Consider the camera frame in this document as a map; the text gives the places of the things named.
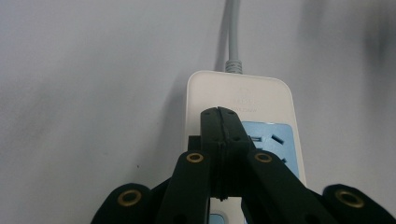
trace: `gray wall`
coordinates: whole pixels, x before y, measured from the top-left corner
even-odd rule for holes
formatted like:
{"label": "gray wall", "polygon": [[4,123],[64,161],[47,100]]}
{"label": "gray wall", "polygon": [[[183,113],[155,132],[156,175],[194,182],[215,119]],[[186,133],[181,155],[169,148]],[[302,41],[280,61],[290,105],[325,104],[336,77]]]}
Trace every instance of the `gray wall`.
{"label": "gray wall", "polygon": [[[124,183],[154,187],[198,70],[227,60],[224,1],[2,1],[0,222],[88,223]],[[396,215],[396,2],[243,1],[244,72],[294,97],[308,187]]]}

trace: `electrical outlet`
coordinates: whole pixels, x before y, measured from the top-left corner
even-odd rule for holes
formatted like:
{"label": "electrical outlet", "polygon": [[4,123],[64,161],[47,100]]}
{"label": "electrical outlet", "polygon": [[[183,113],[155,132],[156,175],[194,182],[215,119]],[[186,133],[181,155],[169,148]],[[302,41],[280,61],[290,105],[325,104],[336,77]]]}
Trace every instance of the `electrical outlet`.
{"label": "electrical outlet", "polygon": [[293,131],[289,124],[242,121],[257,149],[275,153],[299,177]]}

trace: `gray cable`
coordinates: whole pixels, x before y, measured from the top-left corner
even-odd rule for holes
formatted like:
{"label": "gray cable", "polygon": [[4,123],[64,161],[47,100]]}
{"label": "gray cable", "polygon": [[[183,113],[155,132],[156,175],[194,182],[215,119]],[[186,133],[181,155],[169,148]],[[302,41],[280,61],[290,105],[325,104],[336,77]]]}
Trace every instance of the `gray cable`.
{"label": "gray cable", "polygon": [[225,70],[228,73],[242,74],[242,63],[238,59],[236,30],[238,23],[239,0],[229,1],[231,1],[230,27],[228,30],[229,61],[225,64]]}

